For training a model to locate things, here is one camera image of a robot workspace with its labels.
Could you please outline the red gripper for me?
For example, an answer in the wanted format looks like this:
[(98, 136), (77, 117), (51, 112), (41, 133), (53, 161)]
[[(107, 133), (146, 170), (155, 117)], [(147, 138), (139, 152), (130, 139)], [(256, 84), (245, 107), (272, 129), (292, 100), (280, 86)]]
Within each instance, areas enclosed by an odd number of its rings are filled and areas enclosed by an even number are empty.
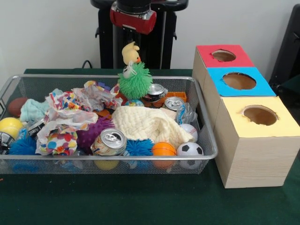
[(150, 1), (115, 1), (110, 9), (110, 20), (117, 27), (124, 28), (124, 45), (132, 42), (135, 31), (135, 43), (142, 47), (143, 34), (148, 35), (154, 29), (157, 13), (150, 7)]

